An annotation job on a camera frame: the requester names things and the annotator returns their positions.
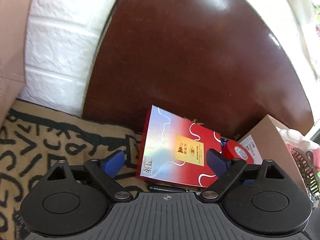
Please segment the metal screw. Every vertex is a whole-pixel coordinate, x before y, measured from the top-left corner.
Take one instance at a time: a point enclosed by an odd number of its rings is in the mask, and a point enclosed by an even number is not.
[[[117,199],[126,199],[130,197],[130,193],[127,191],[119,191],[115,194],[115,198]]]
[[[218,193],[216,193],[215,191],[205,191],[202,193],[202,196],[205,198],[209,198],[209,199],[213,199],[213,198],[217,198],[219,196]]]

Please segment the red tape roll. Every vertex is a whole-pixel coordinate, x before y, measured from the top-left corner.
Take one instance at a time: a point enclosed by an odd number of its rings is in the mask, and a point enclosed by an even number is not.
[[[222,155],[225,156],[228,160],[241,158],[248,164],[254,164],[253,158],[249,154],[249,152],[236,141],[229,140],[225,147],[222,149]]]

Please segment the white sticker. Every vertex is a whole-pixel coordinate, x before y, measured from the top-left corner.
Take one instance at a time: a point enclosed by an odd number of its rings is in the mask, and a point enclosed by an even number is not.
[[[236,151],[237,155],[238,155],[241,159],[244,159],[244,160],[247,160],[247,159],[248,159],[247,154],[246,154],[245,151],[242,150],[240,147],[236,146],[236,147],[235,147],[235,151]]]
[[[244,139],[240,144],[250,153],[253,158],[254,164],[262,164],[260,152],[251,135]]]
[[[142,162],[141,173],[145,173],[148,175],[152,174],[152,158],[145,156]]]

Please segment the red box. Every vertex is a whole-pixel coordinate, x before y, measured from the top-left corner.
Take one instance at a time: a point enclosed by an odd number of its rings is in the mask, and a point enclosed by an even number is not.
[[[217,180],[207,164],[206,153],[211,148],[221,152],[220,134],[152,106],[144,125],[136,176],[208,187]]]

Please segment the wooden headboard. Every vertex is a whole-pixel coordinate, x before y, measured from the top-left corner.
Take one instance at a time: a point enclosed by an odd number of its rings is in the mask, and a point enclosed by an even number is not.
[[[229,138],[266,114],[303,134],[313,125],[290,61],[245,0],[118,0],[83,118],[142,131],[152,104]]]

